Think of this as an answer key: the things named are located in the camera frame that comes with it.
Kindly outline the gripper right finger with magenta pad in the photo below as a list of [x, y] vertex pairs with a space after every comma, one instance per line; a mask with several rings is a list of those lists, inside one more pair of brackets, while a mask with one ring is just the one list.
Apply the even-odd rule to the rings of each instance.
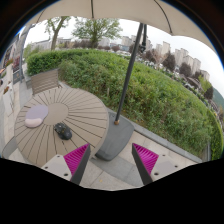
[[132, 144], [132, 156], [143, 185], [148, 185], [180, 169], [180, 165], [166, 154], [156, 154], [136, 143]]

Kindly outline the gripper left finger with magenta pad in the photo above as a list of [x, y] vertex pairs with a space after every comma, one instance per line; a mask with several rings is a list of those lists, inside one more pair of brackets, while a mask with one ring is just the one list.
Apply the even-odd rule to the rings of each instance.
[[79, 185], [90, 156], [90, 144], [87, 143], [68, 154], [55, 155], [42, 169]]

